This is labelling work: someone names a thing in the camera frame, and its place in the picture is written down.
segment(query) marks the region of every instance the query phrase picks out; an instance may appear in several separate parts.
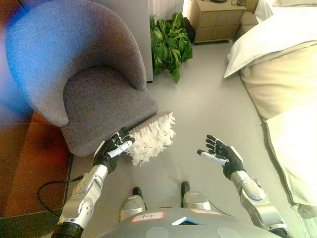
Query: black glove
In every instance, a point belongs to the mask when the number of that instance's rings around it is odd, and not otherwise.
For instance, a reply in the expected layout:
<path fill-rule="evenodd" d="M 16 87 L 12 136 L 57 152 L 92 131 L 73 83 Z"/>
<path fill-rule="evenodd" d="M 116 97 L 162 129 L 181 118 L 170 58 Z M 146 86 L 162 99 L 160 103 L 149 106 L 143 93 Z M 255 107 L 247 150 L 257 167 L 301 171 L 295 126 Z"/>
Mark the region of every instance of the black glove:
<path fill-rule="evenodd" d="M 101 143 L 95 153 L 94 165 L 105 165 L 110 174 L 117 166 L 119 155 L 134 141 L 126 128 L 120 129 L 109 140 Z"/>
<path fill-rule="evenodd" d="M 235 171 L 245 171 L 243 162 L 238 154 L 230 147 L 219 140 L 217 137 L 207 135 L 206 139 L 208 151 L 220 159 L 228 159 L 229 161 L 223 166 L 223 174 L 230 180 L 231 174 Z"/>

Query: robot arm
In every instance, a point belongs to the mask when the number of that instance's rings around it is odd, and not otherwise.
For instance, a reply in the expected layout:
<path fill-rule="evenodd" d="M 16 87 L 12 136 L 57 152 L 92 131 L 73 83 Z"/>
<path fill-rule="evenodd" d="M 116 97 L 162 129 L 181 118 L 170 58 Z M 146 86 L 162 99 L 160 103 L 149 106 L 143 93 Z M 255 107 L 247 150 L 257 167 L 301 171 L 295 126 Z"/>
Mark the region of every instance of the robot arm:
<path fill-rule="evenodd" d="M 110 140 L 103 141 L 94 154 L 94 166 L 76 185 L 63 207 L 52 238 L 80 238 L 90 221 L 107 174 L 114 171 L 118 156 L 134 142 L 122 128 Z"/>
<path fill-rule="evenodd" d="M 258 179 L 249 177 L 235 148 L 211 135 L 207 135 L 206 143 L 209 152 L 198 150 L 198 154 L 223 166 L 224 175 L 236 186 L 241 205 L 249 213 L 253 224 L 280 237 L 291 238 L 280 213 L 269 202 Z"/>

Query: green leaves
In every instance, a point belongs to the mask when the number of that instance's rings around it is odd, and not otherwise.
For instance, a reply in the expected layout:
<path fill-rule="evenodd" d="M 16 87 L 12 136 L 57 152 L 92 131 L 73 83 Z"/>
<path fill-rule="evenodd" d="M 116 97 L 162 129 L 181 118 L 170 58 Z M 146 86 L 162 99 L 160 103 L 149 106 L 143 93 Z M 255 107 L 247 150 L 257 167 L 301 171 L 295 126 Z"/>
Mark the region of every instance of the green leaves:
<path fill-rule="evenodd" d="M 150 21 L 150 29 L 154 74 L 168 69 L 174 82 L 178 83 L 180 65 L 193 57 L 192 44 L 184 28 L 182 13 L 173 14 L 172 24 L 155 17 Z"/>
<path fill-rule="evenodd" d="M 172 15 L 173 26 L 176 29 L 180 29 L 184 27 L 184 17 L 181 12 L 174 12 Z"/>

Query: wooden nightstand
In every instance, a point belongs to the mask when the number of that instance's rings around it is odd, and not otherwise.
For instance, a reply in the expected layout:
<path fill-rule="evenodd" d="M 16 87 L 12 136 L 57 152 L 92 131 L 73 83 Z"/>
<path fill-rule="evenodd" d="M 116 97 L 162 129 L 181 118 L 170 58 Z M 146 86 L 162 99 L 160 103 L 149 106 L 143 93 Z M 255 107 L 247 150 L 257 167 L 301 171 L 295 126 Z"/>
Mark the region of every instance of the wooden nightstand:
<path fill-rule="evenodd" d="M 245 9 L 232 5 L 231 0 L 192 0 L 189 21 L 196 31 L 195 43 L 232 39 Z"/>

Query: radiator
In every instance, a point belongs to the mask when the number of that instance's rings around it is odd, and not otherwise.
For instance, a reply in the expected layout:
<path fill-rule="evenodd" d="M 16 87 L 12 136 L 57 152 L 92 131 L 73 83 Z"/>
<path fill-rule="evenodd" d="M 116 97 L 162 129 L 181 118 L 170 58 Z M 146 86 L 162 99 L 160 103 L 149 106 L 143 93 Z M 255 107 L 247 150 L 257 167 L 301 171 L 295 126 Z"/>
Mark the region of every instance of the radiator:
<path fill-rule="evenodd" d="M 170 20 L 174 12 L 183 12 L 184 0 L 152 0 L 153 15 Z"/>

